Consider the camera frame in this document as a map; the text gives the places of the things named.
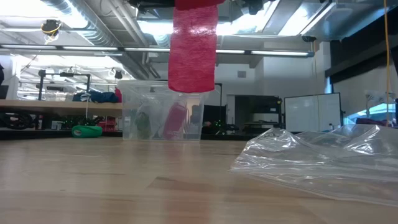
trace clear plastic bag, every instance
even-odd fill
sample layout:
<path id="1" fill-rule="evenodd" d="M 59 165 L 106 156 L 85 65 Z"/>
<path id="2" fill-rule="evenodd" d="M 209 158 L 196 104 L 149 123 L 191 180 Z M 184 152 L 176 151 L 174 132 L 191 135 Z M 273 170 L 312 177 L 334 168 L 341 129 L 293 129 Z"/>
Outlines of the clear plastic bag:
<path id="1" fill-rule="evenodd" d="M 398 130 L 355 124 L 330 133 L 270 129 L 232 172 L 340 200 L 398 206 Z"/>

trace green tape roll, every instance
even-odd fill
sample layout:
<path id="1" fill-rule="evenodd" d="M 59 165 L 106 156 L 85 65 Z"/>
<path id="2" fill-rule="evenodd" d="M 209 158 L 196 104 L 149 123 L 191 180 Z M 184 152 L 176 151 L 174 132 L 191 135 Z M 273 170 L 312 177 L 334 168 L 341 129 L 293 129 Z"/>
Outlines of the green tape roll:
<path id="1" fill-rule="evenodd" d="M 102 135 L 102 128 L 99 126 L 75 126 L 72 128 L 72 135 L 75 138 L 97 138 Z"/>

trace exposed ductwork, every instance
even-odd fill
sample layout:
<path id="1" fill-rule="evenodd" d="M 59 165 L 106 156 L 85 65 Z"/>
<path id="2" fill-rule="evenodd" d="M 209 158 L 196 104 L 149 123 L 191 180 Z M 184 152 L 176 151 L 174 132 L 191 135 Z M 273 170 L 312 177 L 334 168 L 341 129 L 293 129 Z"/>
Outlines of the exposed ductwork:
<path id="1" fill-rule="evenodd" d="M 112 34 L 111 31 L 103 24 L 95 12 L 82 0 L 41 0 L 48 6 L 61 11 L 65 15 L 73 13 L 74 8 L 80 13 L 88 22 L 86 29 L 89 32 L 80 32 L 80 34 L 95 46 L 101 47 L 120 47 L 122 44 Z M 160 78 L 150 65 L 143 65 L 132 56 L 125 53 L 122 56 L 112 56 L 113 59 L 122 63 L 126 70 L 137 79 L 148 79 L 149 74 L 155 78 Z"/>

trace workbench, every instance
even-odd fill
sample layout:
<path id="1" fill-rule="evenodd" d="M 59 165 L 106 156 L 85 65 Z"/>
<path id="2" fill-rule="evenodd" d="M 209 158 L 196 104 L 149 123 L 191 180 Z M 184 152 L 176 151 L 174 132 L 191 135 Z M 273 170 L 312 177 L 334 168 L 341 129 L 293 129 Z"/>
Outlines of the workbench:
<path id="1" fill-rule="evenodd" d="M 86 114 L 86 102 L 0 100 L 0 108 L 63 115 Z M 122 103 L 88 103 L 88 112 L 98 116 L 121 116 Z"/>
<path id="2" fill-rule="evenodd" d="M 397 223 L 398 208 L 233 174 L 245 142 L 3 141 L 0 223 Z"/>

